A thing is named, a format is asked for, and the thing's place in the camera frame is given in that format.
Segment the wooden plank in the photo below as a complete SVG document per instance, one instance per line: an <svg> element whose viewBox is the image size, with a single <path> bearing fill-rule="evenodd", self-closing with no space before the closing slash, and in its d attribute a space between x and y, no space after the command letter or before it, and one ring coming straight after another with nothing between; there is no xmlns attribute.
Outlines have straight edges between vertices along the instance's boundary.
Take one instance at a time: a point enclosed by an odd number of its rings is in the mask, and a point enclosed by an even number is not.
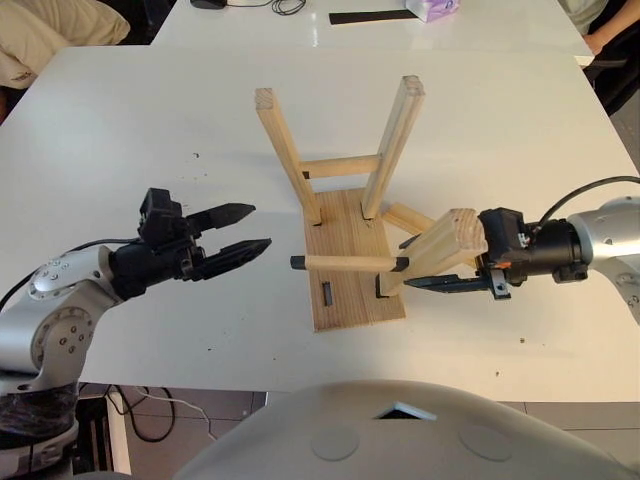
<svg viewBox="0 0 640 480"><path fill-rule="evenodd" d="M364 220L360 201L364 189L317 194L321 226L305 222L309 255L389 257L382 219ZM309 282L316 331L372 325L405 317L399 296L376 298L376 274L371 272L310 271ZM332 305L325 305L329 284Z"/></svg>
<svg viewBox="0 0 640 480"><path fill-rule="evenodd" d="M390 272L402 271L409 265L406 257L356 257L306 255L291 257L296 270L330 270L334 272Z"/></svg>
<svg viewBox="0 0 640 480"><path fill-rule="evenodd" d="M306 178L323 178L371 173L375 172L379 165L378 155L365 155L301 162L300 168Z"/></svg>
<svg viewBox="0 0 640 480"><path fill-rule="evenodd" d="M382 219L411 235L418 235L436 223L432 218L426 217L402 203L394 203L391 205L384 215L382 215ZM477 268L476 261L473 258L467 259L463 263L474 270Z"/></svg>
<svg viewBox="0 0 640 480"><path fill-rule="evenodd" d="M289 181L302 205L305 218L313 225L321 223L320 207L313 190L311 190L311 185L303 177L300 170L300 156L275 93L270 88L258 88L256 89L255 103L256 112L285 172L287 172Z"/></svg>
<svg viewBox="0 0 640 480"><path fill-rule="evenodd" d="M406 270L380 274L380 293L397 295L405 279L438 275L483 254L487 248L484 228L475 210L449 210L402 252L409 257Z"/></svg>
<svg viewBox="0 0 640 480"><path fill-rule="evenodd" d="M389 120L385 128L378 155L380 168L369 176L362 198L364 218L374 218L380 208L384 192L389 186L398 159L422 106L424 88L415 75L402 77Z"/></svg>

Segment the black wire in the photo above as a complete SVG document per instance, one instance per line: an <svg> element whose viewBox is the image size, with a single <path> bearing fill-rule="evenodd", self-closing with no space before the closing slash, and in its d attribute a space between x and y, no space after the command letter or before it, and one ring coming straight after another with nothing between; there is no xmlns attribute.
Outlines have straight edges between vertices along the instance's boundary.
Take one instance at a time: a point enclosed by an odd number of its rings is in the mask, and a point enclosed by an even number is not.
<svg viewBox="0 0 640 480"><path fill-rule="evenodd" d="M285 9L282 7L282 5L287 1L296 1L297 4L294 7ZM284 16L295 15L300 10L302 10L306 4L307 4L307 0L274 0L273 3L271 4L271 10L273 10L278 15L284 15Z"/></svg>
<svg viewBox="0 0 640 480"><path fill-rule="evenodd" d="M116 403L113 401L113 399L109 396L109 392L110 392L112 387L117 390L117 392L122 397L123 403L127 407L122 412L118 408L118 405L116 405ZM149 389L147 387L143 387L143 388L144 388L146 393L149 393ZM171 395L171 392L169 391L169 389L167 389L165 387L161 387L160 389L164 392L164 394L166 395L167 398L173 399L173 396ZM146 443L160 443L163 440L165 440L169 435L171 435L171 432L173 432L173 429L176 426L176 406L175 406L174 402L167 402L169 404L169 407L171 408L171 425L169 425L169 428L167 429L167 431L165 433L163 433L162 435L160 435L159 437L148 437L147 435L144 435L143 433L140 433L140 430L138 430L138 425L136 424L136 416L133 413L133 409L136 406L140 405L140 403L142 403L148 397L144 397L143 396L140 400L138 400L136 403L131 405L131 403L129 402L129 399L127 398L127 396L122 391L122 387L120 387L120 385L109 385L107 387L107 389L105 390L103 397L106 397L109 400L109 402L111 402L111 405L113 405L113 407L115 408L116 412L118 412L118 414L123 415L123 416L124 415L129 415L129 418L131 419L131 428L133 429L133 433L135 433L136 437L138 437L143 442L146 442Z"/></svg>
<svg viewBox="0 0 640 480"><path fill-rule="evenodd" d="M602 185L608 185L610 183L618 183L618 182L640 183L640 177L632 177L627 175L618 176L618 177L608 177L608 178L603 178L601 180L596 180L595 182L588 183L587 185L584 185L580 188L576 188L574 191L568 193L567 195L562 197L560 200L558 200L556 203L554 203L554 205L549 210L547 210L547 212L542 216L542 218L540 218L540 221L538 222L536 227L533 229L533 234L535 235L536 233L538 233L542 229L542 227L545 225L545 223L547 223L551 219L552 215L556 213L569 200L593 188L601 187Z"/></svg>
<svg viewBox="0 0 640 480"><path fill-rule="evenodd" d="M72 248L71 250L67 250L65 253L77 252L79 250L84 250L85 248L93 247L95 245L104 245L104 244L108 244L108 243L126 244L126 243L134 243L134 242L137 242L138 240L139 240L139 238L105 238L105 239L102 239L102 240L94 240L93 242L83 243L82 245L78 245L77 247ZM29 273L26 277L24 277L22 280L20 280L18 283L16 283L5 294L5 296L2 297L2 300L0 300L0 312L5 307L5 305L9 301L9 299L11 297L13 297L18 292L18 290L20 290L22 287L24 287L27 284L27 282L33 276L34 273L36 273L36 270L34 270L33 272Z"/></svg>
<svg viewBox="0 0 640 480"><path fill-rule="evenodd" d="M287 2L294 2L294 1L296 2L296 4L293 7L285 8L283 6ZM271 5L271 10L273 10L274 13L277 13L278 15L288 16L288 15L295 15L300 10L302 10L306 4L307 4L307 0L269 0L268 2L258 3L255 5L237 5L233 3L228 3L227 5L230 7L236 7L236 8L246 8L246 7L255 8L255 7L266 7L267 5Z"/></svg>

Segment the tissue box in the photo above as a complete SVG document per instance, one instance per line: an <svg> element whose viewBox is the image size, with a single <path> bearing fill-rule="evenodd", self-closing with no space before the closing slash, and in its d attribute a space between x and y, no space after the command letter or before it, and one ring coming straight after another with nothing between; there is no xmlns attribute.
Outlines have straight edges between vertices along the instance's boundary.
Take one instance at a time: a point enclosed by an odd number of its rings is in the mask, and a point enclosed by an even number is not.
<svg viewBox="0 0 640 480"><path fill-rule="evenodd" d="M432 22L455 12L460 0L405 0L405 7L423 22Z"/></svg>

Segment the white tabletop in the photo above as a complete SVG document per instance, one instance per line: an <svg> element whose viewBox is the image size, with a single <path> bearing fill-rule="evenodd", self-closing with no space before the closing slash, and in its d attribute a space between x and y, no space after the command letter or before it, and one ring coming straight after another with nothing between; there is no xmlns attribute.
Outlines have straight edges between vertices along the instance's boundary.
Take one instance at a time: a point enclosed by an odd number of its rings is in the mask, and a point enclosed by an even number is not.
<svg viewBox="0 0 640 480"><path fill-rule="evenodd" d="M640 400L640 328L597 273L562 286L533 278L507 302L407 288L406 320L313 332L307 275L289 267L304 253L300 207L255 114L255 87L275 88L313 160L375 151L400 77L419 75L426 99L386 200L431 217L505 206L534 220L574 187L635 173L566 55L353 53L63 51L0 128L0 291L67 248L132 236L146 189L169 188L188 213L257 206L206 234L209 253L250 238L273 245L222 277L166 282L107 312L85 381L291 391L395 378L500 400ZM633 188L592 191L560 214ZM392 245L407 237L388 232Z"/></svg>
<svg viewBox="0 0 640 480"><path fill-rule="evenodd" d="M240 2L263 3L230 3ZM299 13L283 17L270 7L202 10L178 0L153 44L560 52L583 66L593 60L557 0L461 0L455 14L426 24L418 19L329 23L331 12L402 8L404 0L309 0Z"/></svg>

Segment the black strip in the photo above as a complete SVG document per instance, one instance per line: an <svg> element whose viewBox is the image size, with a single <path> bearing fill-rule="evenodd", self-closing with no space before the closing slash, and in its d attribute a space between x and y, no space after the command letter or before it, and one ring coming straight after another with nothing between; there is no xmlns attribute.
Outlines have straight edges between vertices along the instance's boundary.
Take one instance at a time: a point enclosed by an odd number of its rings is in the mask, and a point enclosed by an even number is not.
<svg viewBox="0 0 640 480"><path fill-rule="evenodd" d="M385 10L383 12L344 12L329 14L329 22L331 23L331 25L375 22L378 20L401 20L405 18L417 17L413 12L409 10Z"/></svg>
<svg viewBox="0 0 640 480"><path fill-rule="evenodd" d="M409 266L409 257L397 257L396 268L391 270L392 272L401 272Z"/></svg>
<svg viewBox="0 0 640 480"><path fill-rule="evenodd" d="M389 298L380 293L380 274L376 275L376 298Z"/></svg>
<svg viewBox="0 0 640 480"><path fill-rule="evenodd" d="M304 265L304 255L296 255L291 257L291 268L294 270L306 270L307 267Z"/></svg>
<svg viewBox="0 0 640 480"><path fill-rule="evenodd" d="M405 248L407 248L409 245L411 245L421 234L419 233L418 235L414 235L413 237L411 237L408 240L405 240L404 242L402 242L400 245L398 245L398 248L400 250L404 250Z"/></svg>

